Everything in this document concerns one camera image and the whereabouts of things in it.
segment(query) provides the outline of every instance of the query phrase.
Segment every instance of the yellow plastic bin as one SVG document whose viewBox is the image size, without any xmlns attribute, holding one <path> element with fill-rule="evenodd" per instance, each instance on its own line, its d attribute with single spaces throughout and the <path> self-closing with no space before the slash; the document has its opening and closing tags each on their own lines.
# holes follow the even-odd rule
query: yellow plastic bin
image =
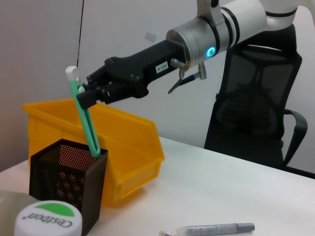
<svg viewBox="0 0 315 236">
<path fill-rule="evenodd" d="M 59 139 L 86 144 L 73 99 L 24 104 L 30 157 Z M 154 122 L 97 104 L 90 109 L 99 145 L 109 150 L 102 204 L 116 206 L 155 179 L 164 160 Z"/>
</svg>

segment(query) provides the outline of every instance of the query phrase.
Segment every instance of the white table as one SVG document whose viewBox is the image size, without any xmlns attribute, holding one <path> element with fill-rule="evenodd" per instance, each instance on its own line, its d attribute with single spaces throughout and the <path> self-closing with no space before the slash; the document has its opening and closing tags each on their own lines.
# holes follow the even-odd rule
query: white table
<svg viewBox="0 0 315 236">
<path fill-rule="evenodd" d="M 120 209 L 104 208 L 89 236 L 158 236 L 187 225 L 253 222 L 242 236 L 313 236 L 315 180 L 161 138 L 159 177 Z M 22 162 L 0 189 L 28 193 Z"/>
</svg>

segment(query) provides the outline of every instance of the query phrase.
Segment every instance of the robotic arm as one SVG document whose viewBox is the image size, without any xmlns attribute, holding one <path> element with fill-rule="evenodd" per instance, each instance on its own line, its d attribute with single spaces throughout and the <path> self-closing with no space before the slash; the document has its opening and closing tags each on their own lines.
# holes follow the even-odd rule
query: robotic arm
<svg viewBox="0 0 315 236">
<path fill-rule="evenodd" d="M 87 77 L 77 95 L 82 109 L 98 100 L 106 104 L 129 97 L 141 98 L 150 82 L 179 69 L 170 89 L 196 78 L 207 78 L 204 61 L 265 30 L 290 26 L 298 5 L 306 6 L 315 23 L 315 0 L 235 0 L 220 7 L 219 0 L 197 0 L 197 17 L 174 29 L 166 40 L 127 58 L 109 58 Z M 198 72 L 184 79 L 198 65 Z"/>
</svg>

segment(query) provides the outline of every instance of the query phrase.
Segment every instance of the white wall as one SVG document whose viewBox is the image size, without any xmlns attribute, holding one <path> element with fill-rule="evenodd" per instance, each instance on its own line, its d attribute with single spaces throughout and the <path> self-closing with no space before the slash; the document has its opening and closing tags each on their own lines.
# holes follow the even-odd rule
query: white wall
<svg viewBox="0 0 315 236">
<path fill-rule="evenodd" d="M 157 42 L 160 42 L 165 39 L 169 29 L 195 15 L 194 0 L 85 1 L 79 57 L 82 76 L 94 72 L 109 57 L 126 57 L 152 46 L 151 42 L 144 39 L 146 32 L 156 34 Z M 312 91 L 315 29 L 306 9 L 299 9 L 296 18 L 298 50 L 303 57 L 303 65 L 287 107 L 307 118 L 309 132 L 290 165 L 315 173 L 315 158 L 312 157 L 312 142 L 315 142 L 312 131 L 312 120 L 315 119 L 315 98 Z M 222 53 L 206 61 L 208 79 L 205 81 L 194 81 L 168 95 L 168 90 L 178 80 L 178 71 L 174 71 L 151 83 L 146 97 L 130 98 L 111 106 L 153 120 L 162 137 L 203 147 L 215 95 L 221 85 L 224 58 L 225 53 Z M 290 131 L 293 130 L 294 120 L 286 118 L 285 123 L 288 128 L 283 139 L 284 151 L 292 136 Z"/>
<path fill-rule="evenodd" d="M 0 171 L 27 159 L 22 103 L 70 97 L 82 0 L 4 0 L 0 6 Z"/>
</svg>

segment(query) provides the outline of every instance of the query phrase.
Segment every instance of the white bottle cap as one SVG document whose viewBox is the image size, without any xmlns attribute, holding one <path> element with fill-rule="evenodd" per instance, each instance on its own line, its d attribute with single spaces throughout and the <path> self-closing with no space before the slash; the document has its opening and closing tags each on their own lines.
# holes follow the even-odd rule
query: white bottle cap
<svg viewBox="0 0 315 236">
<path fill-rule="evenodd" d="M 43 201 L 24 208 L 16 217 L 14 236 L 81 236 L 82 216 L 74 206 Z"/>
</svg>

